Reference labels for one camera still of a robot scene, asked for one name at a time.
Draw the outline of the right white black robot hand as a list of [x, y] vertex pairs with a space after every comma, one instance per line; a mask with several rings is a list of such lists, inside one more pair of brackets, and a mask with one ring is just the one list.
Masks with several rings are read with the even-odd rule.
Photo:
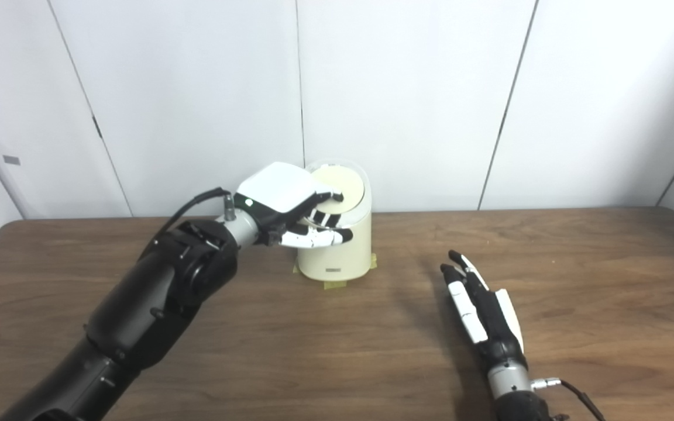
[[508, 291], [490, 290], [479, 270], [458, 251], [449, 250], [448, 257], [452, 263], [441, 264], [439, 269], [484, 371], [506, 364], [528, 368], [521, 326]]

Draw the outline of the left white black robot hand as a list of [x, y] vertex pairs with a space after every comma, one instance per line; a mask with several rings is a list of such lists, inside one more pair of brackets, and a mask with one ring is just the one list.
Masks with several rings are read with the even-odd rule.
[[275, 162], [243, 181], [233, 195], [236, 221], [226, 228], [240, 249], [252, 245], [281, 245], [295, 249], [337, 246], [353, 232], [337, 227], [327, 216], [318, 223], [318, 205], [342, 192], [314, 178], [304, 168]]

